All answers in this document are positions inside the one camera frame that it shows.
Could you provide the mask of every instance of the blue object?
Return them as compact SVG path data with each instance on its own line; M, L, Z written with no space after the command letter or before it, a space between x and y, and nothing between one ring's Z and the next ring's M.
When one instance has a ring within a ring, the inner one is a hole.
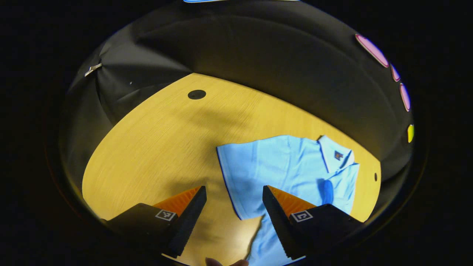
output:
M262 200L263 186L284 190L316 206L331 203L350 214L359 164L352 150L327 136L314 141L282 135L219 146L217 154L238 217L263 216L247 258L251 266L295 261L286 256L272 226Z

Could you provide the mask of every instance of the table surface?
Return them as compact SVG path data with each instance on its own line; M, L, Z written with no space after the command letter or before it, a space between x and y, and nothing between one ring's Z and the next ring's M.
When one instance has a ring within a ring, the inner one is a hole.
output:
M189 99L187 94L196 89L207 95ZM314 140L327 135L353 150L360 168L351 216L364 222L381 184L380 163L371 153L294 105L196 73L160 90L112 128L88 162L83 196L98 217L109 220L137 203L153 205L204 185L207 203L176 260L198 266L213 257L229 265L247 256L261 218L238 219L216 147L286 134Z

